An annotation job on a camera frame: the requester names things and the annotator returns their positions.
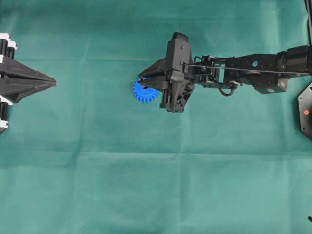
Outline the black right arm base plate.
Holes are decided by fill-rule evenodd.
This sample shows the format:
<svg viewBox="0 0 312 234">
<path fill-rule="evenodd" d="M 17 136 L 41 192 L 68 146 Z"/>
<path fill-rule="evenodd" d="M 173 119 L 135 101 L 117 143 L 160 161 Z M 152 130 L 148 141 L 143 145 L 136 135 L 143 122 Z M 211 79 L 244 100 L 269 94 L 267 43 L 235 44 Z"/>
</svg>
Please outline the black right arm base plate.
<svg viewBox="0 0 312 234">
<path fill-rule="evenodd" d="M 312 84 L 310 83 L 298 96 L 301 132 L 312 139 Z"/>
</svg>

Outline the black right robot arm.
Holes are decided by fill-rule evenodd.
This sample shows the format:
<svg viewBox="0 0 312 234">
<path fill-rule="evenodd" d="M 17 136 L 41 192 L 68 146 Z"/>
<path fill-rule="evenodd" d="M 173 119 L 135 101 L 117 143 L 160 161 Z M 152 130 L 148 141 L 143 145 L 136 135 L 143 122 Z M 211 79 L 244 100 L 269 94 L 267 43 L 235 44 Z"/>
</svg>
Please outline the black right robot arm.
<svg viewBox="0 0 312 234">
<path fill-rule="evenodd" d="M 288 80 L 312 73 L 312 47 L 299 46 L 277 54 L 241 57 L 192 57 L 189 38 L 179 32 L 168 41 L 165 58 L 139 74 L 138 83 L 162 92 L 160 108 L 182 113 L 195 84 L 218 89 L 228 97 L 241 85 L 262 94 L 287 90 Z"/>
</svg>

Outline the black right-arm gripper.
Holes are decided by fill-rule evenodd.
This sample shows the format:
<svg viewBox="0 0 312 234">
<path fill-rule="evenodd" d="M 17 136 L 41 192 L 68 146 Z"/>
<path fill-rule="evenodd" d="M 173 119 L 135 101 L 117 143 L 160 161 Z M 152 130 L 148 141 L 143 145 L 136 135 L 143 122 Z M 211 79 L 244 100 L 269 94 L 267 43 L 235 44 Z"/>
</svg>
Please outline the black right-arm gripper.
<svg viewBox="0 0 312 234">
<path fill-rule="evenodd" d="M 160 107 L 168 112 L 182 113 L 190 98 L 194 84 L 187 80 L 187 64 L 192 62 L 191 45 L 188 37 L 174 32 L 167 44 L 166 58 L 159 59 L 139 73 L 143 85 L 163 92 Z"/>
</svg>

